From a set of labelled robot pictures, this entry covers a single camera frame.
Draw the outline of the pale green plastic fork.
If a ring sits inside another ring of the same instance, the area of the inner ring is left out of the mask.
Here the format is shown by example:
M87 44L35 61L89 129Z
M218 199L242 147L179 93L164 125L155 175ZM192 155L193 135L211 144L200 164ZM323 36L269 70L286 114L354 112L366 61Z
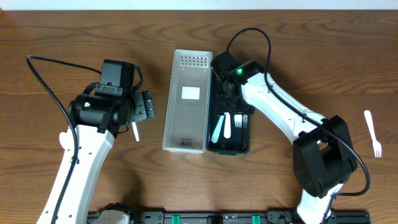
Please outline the pale green plastic fork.
M223 125L223 120L224 120L224 115L221 115L220 118L218 119L218 122L215 126L215 129L213 131L213 134L211 135L211 142L212 143L217 143L220 137L220 132L221 128Z

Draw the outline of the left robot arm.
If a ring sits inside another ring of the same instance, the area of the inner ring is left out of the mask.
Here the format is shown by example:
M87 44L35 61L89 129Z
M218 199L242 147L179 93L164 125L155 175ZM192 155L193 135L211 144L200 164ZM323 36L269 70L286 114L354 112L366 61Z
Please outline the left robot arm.
M68 129L59 140L65 152L39 223L85 223L98 176L121 127L155 116L152 95L140 91L139 66L106 59L90 83L65 108L37 71L33 74L65 116Z

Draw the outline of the white plastic fork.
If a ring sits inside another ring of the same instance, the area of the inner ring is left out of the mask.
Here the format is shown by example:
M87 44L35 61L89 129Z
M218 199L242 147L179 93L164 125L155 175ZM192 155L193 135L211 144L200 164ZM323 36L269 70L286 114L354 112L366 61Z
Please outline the white plastic fork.
M375 158L381 158L382 157L382 146L381 143L377 140L376 138L376 132L374 129L374 123L373 123L373 117L372 114L369 110L364 110L364 118L366 120L366 124L369 129L372 145L373 145L373 151Z
M234 125L237 128L241 128L243 123L243 116L241 114L234 115Z

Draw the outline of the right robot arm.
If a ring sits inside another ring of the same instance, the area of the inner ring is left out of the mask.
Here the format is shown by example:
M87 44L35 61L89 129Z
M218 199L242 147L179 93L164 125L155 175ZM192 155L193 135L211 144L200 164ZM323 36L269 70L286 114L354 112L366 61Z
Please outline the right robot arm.
M249 115L259 110L292 143L294 174L303 188L299 219L327 221L335 197L358 168L346 122L306 108L255 60L241 64L226 50L211 61L211 68L223 90L220 113Z

